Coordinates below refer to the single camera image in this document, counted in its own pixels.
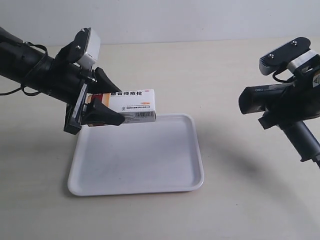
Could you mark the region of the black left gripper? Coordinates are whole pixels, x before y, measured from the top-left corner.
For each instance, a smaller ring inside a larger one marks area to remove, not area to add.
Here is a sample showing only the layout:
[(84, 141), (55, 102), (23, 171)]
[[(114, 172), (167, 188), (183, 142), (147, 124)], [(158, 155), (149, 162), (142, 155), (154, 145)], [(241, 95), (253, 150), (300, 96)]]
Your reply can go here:
[[(92, 73), (92, 67), (97, 61), (89, 53), (83, 56), (68, 57), (61, 53), (55, 58), (44, 58), (45, 74), (42, 79), (42, 92), (66, 103), (63, 131), (76, 135), (81, 130), (81, 113), (89, 85), (95, 83), (94, 93), (121, 92), (106, 75), (104, 70), (97, 67)], [(125, 117), (117, 113), (100, 100), (95, 98), (86, 106), (84, 124), (88, 126), (119, 126)]]

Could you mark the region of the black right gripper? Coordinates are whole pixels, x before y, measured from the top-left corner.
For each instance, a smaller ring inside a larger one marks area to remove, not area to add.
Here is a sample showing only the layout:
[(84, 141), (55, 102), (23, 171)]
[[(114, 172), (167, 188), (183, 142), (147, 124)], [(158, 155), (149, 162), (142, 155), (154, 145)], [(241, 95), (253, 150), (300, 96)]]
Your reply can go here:
[(305, 85), (296, 92), (284, 93), (273, 108), (265, 111), (258, 119), (264, 130), (277, 125), (287, 125), (320, 116), (320, 84), (314, 80), (320, 79), (320, 68), (309, 71), (305, 76)]

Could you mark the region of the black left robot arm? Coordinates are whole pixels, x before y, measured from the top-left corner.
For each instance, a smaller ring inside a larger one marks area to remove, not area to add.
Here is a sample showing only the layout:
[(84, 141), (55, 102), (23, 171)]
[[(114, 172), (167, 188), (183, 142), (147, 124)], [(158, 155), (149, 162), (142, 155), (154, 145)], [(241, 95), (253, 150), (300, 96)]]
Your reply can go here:
[(101, 39), (91, 28), (82, 28), (74, 40), (52, 58), (44, 45), (23, 41), (0, 30), (0, 74), (19, 83), (17, 91), (29, 97), (45, 94), (66, 103), (64, 132), (76, 135), (83, 125), (119, 126), (125, 118), (101, 101), (86, 103), (88, 94), (111, 94), (120, 89), (97, 62)]

